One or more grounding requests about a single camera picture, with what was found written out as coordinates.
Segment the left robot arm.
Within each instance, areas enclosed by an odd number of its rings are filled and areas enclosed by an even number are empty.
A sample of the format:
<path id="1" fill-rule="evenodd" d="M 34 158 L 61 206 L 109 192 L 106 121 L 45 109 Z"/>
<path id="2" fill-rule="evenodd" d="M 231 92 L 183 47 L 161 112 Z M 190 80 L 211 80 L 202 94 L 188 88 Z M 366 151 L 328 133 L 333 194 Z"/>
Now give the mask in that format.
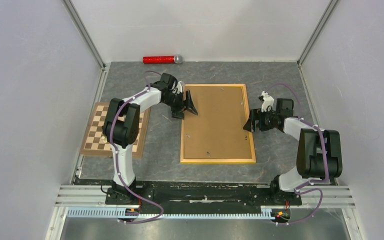
<path id="1" fill-rule="evenodd" d="M 183 120 L 185 112 L 198 115 L 191 91 L 169 73 L 162 73 L 158 81 L 130 97 L 115 97 L 109 102 L 102 134 L 110 144 L 114 161 L 110 192 L 125 204 L 133 203 L 138 197 L 134 188 L 133 144 L 139 135 L 140 115 L 158 104 L 169 106 L 175 119 Z"/>

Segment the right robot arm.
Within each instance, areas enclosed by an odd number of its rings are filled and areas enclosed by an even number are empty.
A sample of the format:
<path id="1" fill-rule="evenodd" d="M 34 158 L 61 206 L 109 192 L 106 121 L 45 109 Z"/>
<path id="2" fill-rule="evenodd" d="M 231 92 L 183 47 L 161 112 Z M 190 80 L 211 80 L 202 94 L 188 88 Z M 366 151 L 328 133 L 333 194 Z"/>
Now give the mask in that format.
<path id="1" fill-rule="evenodd" d="M 260 108 L 251 109 L 243 129 L 253 133 L 277 129 L 298 140 L 296 164 L 270 183 L 269 199 L 282 204 L 295 197 L 300 189 L 312 184 L 328 184 L 343 172 L 340 133 L 320 128 L 294 115 L 294 101 L 259 97 Z"/>

